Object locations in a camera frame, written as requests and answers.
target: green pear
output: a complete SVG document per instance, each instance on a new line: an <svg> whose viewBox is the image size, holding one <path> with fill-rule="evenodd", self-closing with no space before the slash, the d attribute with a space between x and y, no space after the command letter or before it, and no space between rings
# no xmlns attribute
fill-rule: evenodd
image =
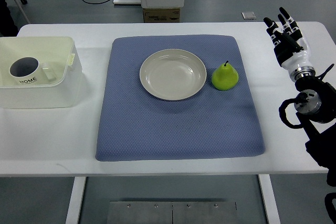
<svg viewBox="0 0 336 224"><path fill-rule="evenodd" d="M211 77L211 82L216 89L228 90L233 88L239 79L239 75L234 67L232 67L229 61L220 65Z"/></svg>

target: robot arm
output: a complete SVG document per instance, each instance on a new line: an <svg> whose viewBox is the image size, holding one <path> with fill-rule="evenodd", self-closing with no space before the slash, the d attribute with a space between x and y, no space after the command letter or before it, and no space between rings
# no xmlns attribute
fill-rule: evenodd
<svg viewBox="0 0 336 224"><path fill-rule="evenodd" d="M265 18L268 27L266 31L274 44L278 63L288 71L299 94L282 103L279 115L288 127L305 130L309 138L306 143L307 152L320 166L329 169L327 183L336 186L336 124L319 133L311 123L329 123L336 118L336 90L331 84L323 82L323 77L333 64L316 77L309 61L311 51L306 39L294 19L282 7L280 12L278 18L282 28L273 20ZM297 110L299 125L293 125L287 120L286 107L291 103Z"/></svg>

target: mug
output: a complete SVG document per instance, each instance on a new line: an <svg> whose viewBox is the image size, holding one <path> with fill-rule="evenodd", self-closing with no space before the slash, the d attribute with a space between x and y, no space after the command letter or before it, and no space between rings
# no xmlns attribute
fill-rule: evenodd
<svg viewBox="0 0 336 224"><path fill-rule="evenodd" d="M9 74L19 85L43 85L56 80L49 64L40 63L33 57L15 61L9 68Z"/></svg>

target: white plate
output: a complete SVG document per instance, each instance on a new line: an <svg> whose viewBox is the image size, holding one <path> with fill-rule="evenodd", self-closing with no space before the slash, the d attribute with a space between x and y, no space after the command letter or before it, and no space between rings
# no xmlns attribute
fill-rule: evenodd
<svg viewBox="0 0 336 224"><path fill-rule="evenodd" d="M206 80L203 62L191 52L166 49L150 55L140 68L143 87L163 100L182 100L199 92Z"/></svg>

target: white table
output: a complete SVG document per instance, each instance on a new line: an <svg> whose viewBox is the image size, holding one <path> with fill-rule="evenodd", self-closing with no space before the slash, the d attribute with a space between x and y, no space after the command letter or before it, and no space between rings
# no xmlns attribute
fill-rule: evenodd
<svg viewBox="0 0 336 224"><path fill-rule="evenodd" d="M299 23L321 74L336 61L336 45L317 22ZM70 36L83 67L76 104L65 109L0 108L0 176L92 176L164 174L319 173L306 152L303 130L280 120L282 101L297 95L287 72L279 67L264 23L61 24L27 25L19 36ZM266 151L256 157L99 162L95 159L100 111L112 42L119 37L218 34L236 38L259 117ZM336 69L325 81L336 86ZM288 117L298 123L295 110ZM326 125L316 124L319 130Z"/></svg>

